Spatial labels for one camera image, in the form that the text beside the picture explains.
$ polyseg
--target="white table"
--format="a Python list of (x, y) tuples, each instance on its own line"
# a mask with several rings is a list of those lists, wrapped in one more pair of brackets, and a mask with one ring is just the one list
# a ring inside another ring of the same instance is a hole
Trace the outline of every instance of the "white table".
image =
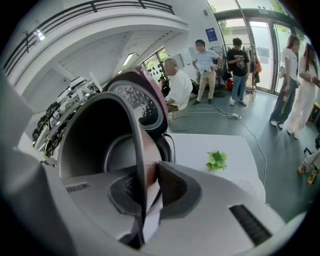
[[(261, 202), (266, 202), (265, 188), (258, 177), (254, 156), (244, 137), (185, 133), (169, 135), (174, 140), (176, 164), (208, 172), (207, 152), (224, 152), (227, 154), (227, 167), (210, 173), (235, 183)], [(166, 139), (172, 148), (172, 141)]]

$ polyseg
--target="green leafy vegetable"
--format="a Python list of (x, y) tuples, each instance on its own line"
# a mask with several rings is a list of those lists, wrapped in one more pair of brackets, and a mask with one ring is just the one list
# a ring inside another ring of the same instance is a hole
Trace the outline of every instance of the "green leafy vegetable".
[(227, 154), (219, 151), (207, 152), (209, 155), (209, 162), (206, 166), (210, 171), (224, 170), (227, 167), (226, 160)]

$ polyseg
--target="blue sign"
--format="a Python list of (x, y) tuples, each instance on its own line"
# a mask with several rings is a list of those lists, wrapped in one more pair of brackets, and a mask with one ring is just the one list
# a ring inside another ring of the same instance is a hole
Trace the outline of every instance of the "blue sign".
[(213, 27), (206, 29), (205, 32), (206, 32), (206, 35), (209, 39), (209, 42), (218, 40), (215, 29)]

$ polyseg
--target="light blue shirt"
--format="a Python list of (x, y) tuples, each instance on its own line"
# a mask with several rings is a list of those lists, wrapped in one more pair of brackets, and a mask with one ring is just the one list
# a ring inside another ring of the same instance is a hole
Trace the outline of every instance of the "light blue shirt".
[(196, 54), (196, 66), (199, 69), (200, 75), (203, 75), (205, 71), (211, 72), (211, 67), (216, 65), (213, 63), (213, 59), (221, 59), (213, 50), (205, 50), (203, 53), (198, 52)]

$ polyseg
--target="white pants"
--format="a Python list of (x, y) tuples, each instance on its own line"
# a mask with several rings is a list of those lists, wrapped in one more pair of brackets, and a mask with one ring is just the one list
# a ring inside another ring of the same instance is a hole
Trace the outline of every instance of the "white pants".
[(310, 156), (304, 159), (304, 163), (309, 167), (310, 165), (314, 165), (318, 170), (320, 170), (320, 148), (313, 152)]
[(298, 98), (288, 119), (287, 130), (289, 132), (298, 134), (305, 127), (314, 106), (315, 96), (316, 87), (314, 84), (301, 85)]

